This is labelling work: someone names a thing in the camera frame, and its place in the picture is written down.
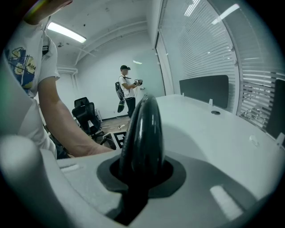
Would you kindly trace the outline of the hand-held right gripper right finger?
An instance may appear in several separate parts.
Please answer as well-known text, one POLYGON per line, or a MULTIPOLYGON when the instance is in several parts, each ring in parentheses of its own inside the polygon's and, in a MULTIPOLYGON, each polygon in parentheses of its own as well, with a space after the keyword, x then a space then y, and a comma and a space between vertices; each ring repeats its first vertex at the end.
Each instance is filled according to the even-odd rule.
POLYGON ((146 95, 141 102, 135 126, 133 172, 141 181, 153 181, 164 164, 161 116, 157 100, 146 95))

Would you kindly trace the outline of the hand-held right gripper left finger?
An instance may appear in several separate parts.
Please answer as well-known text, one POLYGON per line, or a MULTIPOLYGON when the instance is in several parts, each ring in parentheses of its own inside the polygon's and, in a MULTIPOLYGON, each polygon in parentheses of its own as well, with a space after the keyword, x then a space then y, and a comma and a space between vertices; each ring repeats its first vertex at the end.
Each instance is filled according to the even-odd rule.
POLYGON ((134 109, 134 112, 130 119, 128 130, 126 132, 126 136, 124 139, 121 157, 119 159, 119 168, 118 168, 119 179, 124 183, 128 183, 129 179, 132 176, 131 161, 132 161, 132 156, 133 156, 135 130, 136 130, 140 108, 143 102, 146 101, 146 99, 147 99, 147 95, 144 95, 142 100, 138 103, 138 105, 134 109))

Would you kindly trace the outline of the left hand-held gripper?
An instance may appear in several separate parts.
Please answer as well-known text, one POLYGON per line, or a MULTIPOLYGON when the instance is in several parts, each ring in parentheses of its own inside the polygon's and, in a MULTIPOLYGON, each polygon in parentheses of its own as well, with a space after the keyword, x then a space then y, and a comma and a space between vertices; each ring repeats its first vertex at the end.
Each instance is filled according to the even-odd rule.
POLYGON ((109 132, 103 136, 103 140, 100 144, 112 150, 122 149, 125 135, 125 131, 109 132))

